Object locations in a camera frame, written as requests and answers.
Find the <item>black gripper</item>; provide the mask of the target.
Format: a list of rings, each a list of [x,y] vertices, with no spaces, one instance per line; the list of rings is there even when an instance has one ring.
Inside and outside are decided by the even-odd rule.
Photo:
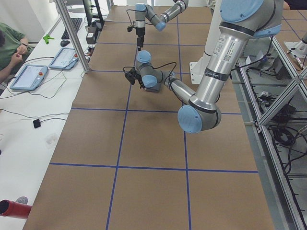
[[[136,73],[136,79],[137,79],[138,83],[140,84],[140,88],[141,88],[141,89],[144,89],[145,86],[144,86],[144,83],[143,83],[143,81],[142,81],[142,76],[141,76],[141,74]]]
[[[136,27],[136,35],[138,36],[138,38],[137,38],[137,48],[138,48],[138,50],[141,50],[141,47],[143,47],[143,44],[144,44],[145,26]]]

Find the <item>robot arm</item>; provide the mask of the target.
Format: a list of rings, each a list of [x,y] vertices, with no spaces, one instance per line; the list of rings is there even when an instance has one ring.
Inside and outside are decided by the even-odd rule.
[[[145,88],[163,83],[183,101],[177,119],[185,132],[199,133],[215,128],[221,121],[216,102],[235,63],[250,39],[279,33],[282,12],[281,0],[217,2],[213,13],[221,16],[220,35],[196,91],[176,78],[173,72],[155,70],[151,54],[145,50],[139,51],[136,56],[135,71]]]
[[[136,45],[139,51],[141,51],[144,44],[146,19],[156,28],[156,30],[162,31],[166,24],[184,12],[189,4],[188,0],[174,0],[173,2],[174,5],[160,15],[158,15],[151,6],[144,3],[136,3],[135,21],[127,31],[131,32],[132,29],[135,29],[137,35]]]

